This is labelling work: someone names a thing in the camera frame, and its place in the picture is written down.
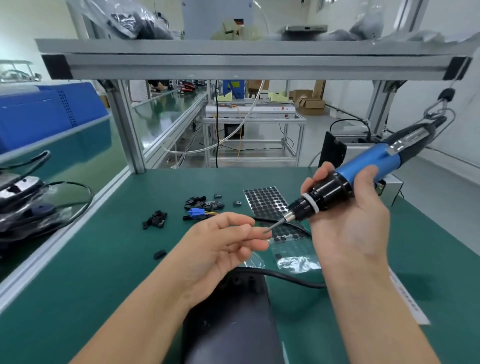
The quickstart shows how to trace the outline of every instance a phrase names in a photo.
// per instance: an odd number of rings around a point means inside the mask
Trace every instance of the gray floor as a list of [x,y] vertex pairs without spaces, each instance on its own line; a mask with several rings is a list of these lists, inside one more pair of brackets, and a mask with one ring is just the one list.
[[[320,151],[325,132],[333,120],[330,116],[307,117],[303,148],[300,154],[301,166],[307,166],[312,158]],[[245,130],[248,138],[281,139],[282,137],[282,132],[276,124],[257,125],[254,127],[250,125],[249,127],[250,128]],[[288,136],[295,144],[294,149],[297,144],[298,129],[299,127],[294,125],[293,127],[290,126],[288,130]],[[181,141],[178,145],[179,150],[185,149],[193,135],[194,133],[191,130],[185,133],[185,140]],[[200,131],[190,150],[201,148],[202,142],[203,137]],[[239,145],[234,142],[229,146],[239,148]],[[242,149],[254,147],[263,148],[265,145],[241,146]],[[279,153],[281,154],[282,151],[278,149],[255,150],[240,152],[240,156],[271,156]],[[227,148],[220,149],[221,156],[229,155],[235,157],[237,154],[237,151],[228,150]],[[175,160],[173,157],[170,157],[168,162],[164,161],[162,167],[168,168],[174,165]],[[225,163],[219,163],[219,167],[281,167],[283,165],[293,165],[293,163],[229,162],[227,165]],[[185,167],[204,167],[203,154],[185,158],[181,168]],[[414,158],[394,174],[405,183],[402,191],[407,201],[480,255],[480,186],[467,182],[455,174],[449,173],[421,158]]]

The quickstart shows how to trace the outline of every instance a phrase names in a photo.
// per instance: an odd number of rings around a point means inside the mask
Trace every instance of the hand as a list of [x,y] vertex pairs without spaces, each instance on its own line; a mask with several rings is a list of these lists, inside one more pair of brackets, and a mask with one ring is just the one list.
[[[301,193],[333,171],[333,165],[325,162],[313,179],[305,180]],[[355,198],[309,219],[313,245],[324,270],[335,266],[375,265],[383,273],[388,272],[390,212],[373,186],[377,172],[376,166],[364,168],[355,178]]]
[[229,271],[250,259],[252,251],[268,249],[271,232],[254,224],[251,217],[233,212],[200,221],[158,266],[176,280],[189,309],[212,294]]

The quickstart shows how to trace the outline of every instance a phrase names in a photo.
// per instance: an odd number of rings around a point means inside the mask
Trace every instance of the right hand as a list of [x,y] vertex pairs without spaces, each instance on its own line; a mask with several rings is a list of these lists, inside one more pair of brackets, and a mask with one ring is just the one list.
[[[305,180],[301,193],[333,171],[334,166],[325,162],[313,178]],[[375,267],[388,273],[390,212],[373,186],[377,172],[376,166],[364,168],[354,181],[355,198],[309,219],[313,245],[323,270]]]

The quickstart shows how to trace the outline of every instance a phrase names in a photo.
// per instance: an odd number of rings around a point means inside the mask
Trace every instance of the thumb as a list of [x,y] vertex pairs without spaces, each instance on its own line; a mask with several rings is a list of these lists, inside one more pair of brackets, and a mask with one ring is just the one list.
[[249,224],[241,226],[229,226],[228,228],[217,230],[213,236],[215,248],[221,249],[227,245],[246,240],[252,231]]
[[377,166],[371,165],[362,169],[353,183],[353,191],[355,200],[362,210],[369,210],[377,206],[380,201],[375,187],[373,186],[373,179],[378,173]]

